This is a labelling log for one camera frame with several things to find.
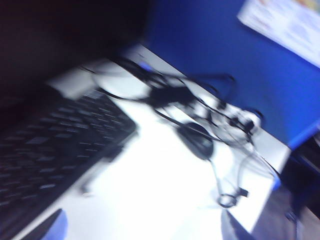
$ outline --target blue partition wall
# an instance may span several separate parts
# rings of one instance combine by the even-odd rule
[[[243,3],[157,0],[145,45],[186,75],[232,74],[237,89],[231,103],[261,111],[263,128],[294,149],[320,123],[320,68],[244,26],[237,19]]]

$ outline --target desk surface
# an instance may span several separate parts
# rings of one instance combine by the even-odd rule
[[[179,74],[143,46],[133,48],[128,57],[158,71]],[[103,88],[128,97],[146,94],[147,87],[123,69],[106,65],[105,70],[116,74],[101,78]],[[93,86],[90,74],[78,69],[58,79],[51,84],[66,97]],[[192,89],[212,99],[202,88],[192,85]],[[69,223],[67,240],[222,240],[222,209],[216,204],[218,193],[210,163],[196,158],[180,141],[174,127],[147,105],[114,102],[137,123],[138,135],[113,163],[95,166],[100,174],[89,186],[93,196],[80,194],[79,186],[88,178],[85,175],[15,239],[62,208]],[[187,119],[185,115],[177,116]],[[281,171],[289,148],[263,130],[254,141],[259,153]],[[212,160],[227,192],[235,185],[243,156],[223,143],[215,142],[214,146]],[[248,198],[242,197],[230,210],[248,232],[253,230],[273,187],[272,177],[251,169],[244,169],[241,184],[249,191]]]

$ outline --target black keyboard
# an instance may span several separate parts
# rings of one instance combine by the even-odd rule
[[[0,137],[0,240],[9,240],[136,129],[104,93],[62,99]]]

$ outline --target computer mouse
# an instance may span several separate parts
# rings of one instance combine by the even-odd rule
[[[185,123],[184,126],[179,126],[176,131],[178,136],[189,148],[189,150],[198,158],[207,160],[214,152],[214,142],[211,138],[203,136],[190,128],[196,129],[204,134],[210,135],[208,131],[201,125],[195,122]]]

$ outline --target poster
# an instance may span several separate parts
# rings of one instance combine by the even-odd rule
[[[238,19],[320,68],[320,0],[247,0]]]

